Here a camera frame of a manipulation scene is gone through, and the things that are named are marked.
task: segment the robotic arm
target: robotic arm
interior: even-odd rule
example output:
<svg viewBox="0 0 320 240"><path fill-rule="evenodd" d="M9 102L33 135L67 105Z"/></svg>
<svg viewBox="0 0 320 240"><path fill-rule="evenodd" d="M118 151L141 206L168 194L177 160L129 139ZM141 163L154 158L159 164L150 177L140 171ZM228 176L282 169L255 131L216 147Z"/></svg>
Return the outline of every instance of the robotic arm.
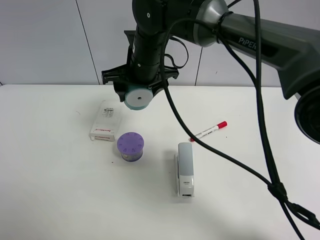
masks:
<svg viewBox="0 0 320 240"><path fill-rule="evenodd" d="M129 41L125 65L102 71L103 84L113 82L120 101L130 109L145 108L160 92L160 52L166 30L176 20L191 18L219 27L237 51L256 56L255 19L228 13L224 0L133 0L137 27L125 31ZM172 35L202 47L218 42L209 30L194 23L177 24ZM262 61L279 74L285 99L295 95L295 120L300 130L320 144L320 31L261 20ZM165 80L177 78L174 67L165 67Z"/></svg>

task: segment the white table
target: white table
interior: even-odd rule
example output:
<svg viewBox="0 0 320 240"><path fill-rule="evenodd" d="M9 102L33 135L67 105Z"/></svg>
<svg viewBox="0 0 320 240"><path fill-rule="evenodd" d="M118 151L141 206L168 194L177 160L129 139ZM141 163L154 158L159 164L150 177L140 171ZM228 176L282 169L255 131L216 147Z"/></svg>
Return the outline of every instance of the white table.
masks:
<svg viewBox="0 0 320 240"><path fill-rule="evenodd" d="M268 177L250 87L170 87L190 129L221 121L203 140ZM264 88L269 140L289 199L320 217L320 145L294 120L296 99ZM115 142L88 134L112 86L0 87L1 240L298 239L267 186L193 145L195 197L175 196L174 153L188 136L164 92L141 111L123 106L117 134L140 133L143 157L119 156ZM308 240L320 232L294 218Z"/></svg>

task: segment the purple container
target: purple container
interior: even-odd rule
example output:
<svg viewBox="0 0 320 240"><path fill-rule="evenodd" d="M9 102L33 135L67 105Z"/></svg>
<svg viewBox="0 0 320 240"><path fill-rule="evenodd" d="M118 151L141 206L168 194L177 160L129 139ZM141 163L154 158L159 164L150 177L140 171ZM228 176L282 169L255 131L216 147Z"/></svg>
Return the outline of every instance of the purple container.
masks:
<svg viewBox="0 0 320 240"><path fill-rule="evenodd" d="M144 145L143 137L136 132L123 134L116 143L122 158L128 162L135 162L142 157Z"/></svg>

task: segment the label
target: label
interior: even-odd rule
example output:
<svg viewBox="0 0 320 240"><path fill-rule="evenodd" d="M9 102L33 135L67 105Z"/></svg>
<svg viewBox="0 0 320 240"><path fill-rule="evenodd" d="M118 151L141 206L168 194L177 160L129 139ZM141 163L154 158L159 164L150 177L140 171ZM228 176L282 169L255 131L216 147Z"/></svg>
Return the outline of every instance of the label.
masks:
<svg viewBox="0 0 320 240"><path fill-rule="evenodd" d="M199 138L200 136L201 136L201 137L204 137L204 136L207 136L207 135L209 135L209 134L212 134L213 132L215 132L215 131L217 131L217 130L219 130L219 127L216 125L216 126L210 127L210 128L208 128L208 129L206 129L206 130L198 133L198 134L195 135L195 136L196 136L197 138Z"/></svg>
<svg viewBox="0 0 320 240"><path fill-rule="evenodd" d="M239 38L238 44L248 47L249 49L257 49L257 44L254 41L250 41L249 39L245 39L244 37Z"/></svg>
<svg viewBox="0 0 320 240"><path fill-rule="evenodd" d="M128 162L134 162L137 161L138 159L140 159L143 155L144 151L141 150L141 152L138 152L137 154L132 154L132 155L127 155L124 153L121 153L121 156L124 160L128 161Z"/></svg>
<svg viewBox="0 0 320 240"><path fill-rule="evenodd" d="M95 131L111 132L110 129L101 129L101 128L96 128Z"/></svg>
<svg viewBox="0 0 320 240"><path fill-rule="evenodd" d="M239 44L239 45L241 45L247 49L251 49L253 51L257 50L257 44L254 39L250 39L250 38L240 36L240 35L230 33L230 32L224 32L223 35L227 40L234 42L235 44ZM268 58L272 58L274 55L276 55L277 52L278 52L278 49L276 47L270 45L269 43L267 43L266 41L261 39L261 54L262 55L264 55Z"/></svg>
<svg viewBox="0 0 320 240"><path fill-rule="evenodd" d="M114 112L115 112L114 108L105 108L105 109L103 109L102 116L104 118L111 119L112 116L114 115Z"/></svg>
<svg viewBox="0 0 320 240"><path fill-rule="evenodd" d="M110 137L107 136L94 136L96 139L110 139Z"/></svg>

